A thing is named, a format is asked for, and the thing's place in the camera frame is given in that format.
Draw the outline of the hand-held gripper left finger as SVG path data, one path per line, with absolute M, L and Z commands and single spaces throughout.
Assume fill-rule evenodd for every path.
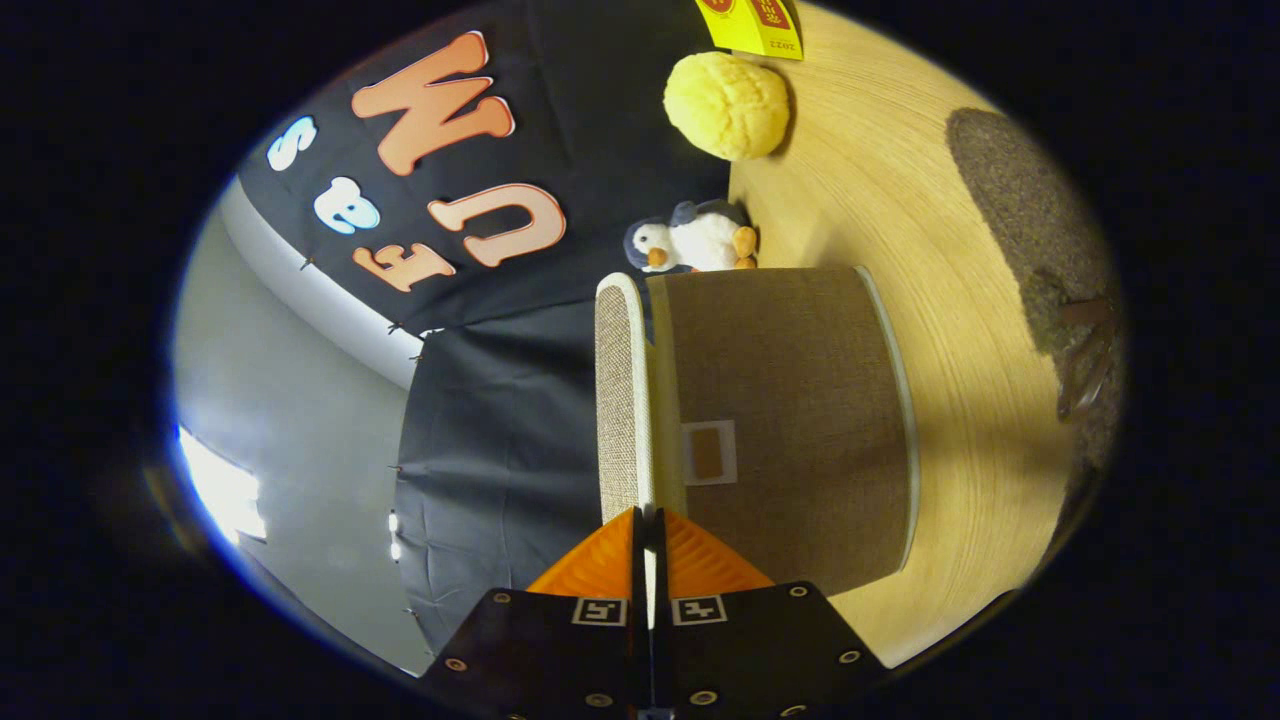
M 636 719 L 643 520 L 630 509 L 527 589 L 481 594 L 419 680 L 428 698 L 454 719 Z

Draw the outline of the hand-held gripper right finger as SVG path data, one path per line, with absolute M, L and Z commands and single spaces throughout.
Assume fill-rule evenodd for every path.
M 654 719 L 837 719 L 891 671 L 810 582 L 741 583 L 675 512 L 650 521 Z

